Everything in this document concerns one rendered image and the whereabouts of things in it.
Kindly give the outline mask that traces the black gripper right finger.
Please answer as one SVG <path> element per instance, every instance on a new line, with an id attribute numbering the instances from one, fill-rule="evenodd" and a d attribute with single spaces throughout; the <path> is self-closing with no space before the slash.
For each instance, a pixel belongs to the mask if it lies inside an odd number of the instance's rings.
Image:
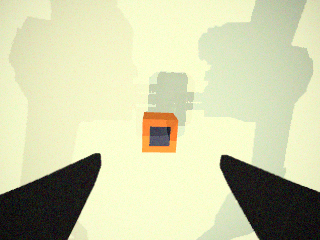
<path id="1" fill-rule="evenodd" d="M 225 154 L 219 167 L 259 240 L 320 240 L 320 192 Z"/>

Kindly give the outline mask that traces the orange block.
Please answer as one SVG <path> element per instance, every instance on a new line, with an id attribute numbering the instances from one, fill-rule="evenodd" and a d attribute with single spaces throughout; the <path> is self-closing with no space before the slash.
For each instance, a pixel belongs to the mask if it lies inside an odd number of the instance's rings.
<path id="1" fill-rule="evenodd" d="M 142 152 L 176 153 L 177 130 L 173 113 L 144 112 Z"/>

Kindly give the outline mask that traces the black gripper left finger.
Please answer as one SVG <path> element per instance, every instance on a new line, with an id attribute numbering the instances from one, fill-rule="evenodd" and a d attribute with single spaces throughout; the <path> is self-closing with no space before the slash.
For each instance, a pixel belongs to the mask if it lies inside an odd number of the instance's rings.
<path id="1" fill-rule="evenodd" d="M 0 240 L 68 240 L 101 166 L 94 153 L 0 194 Z"/>

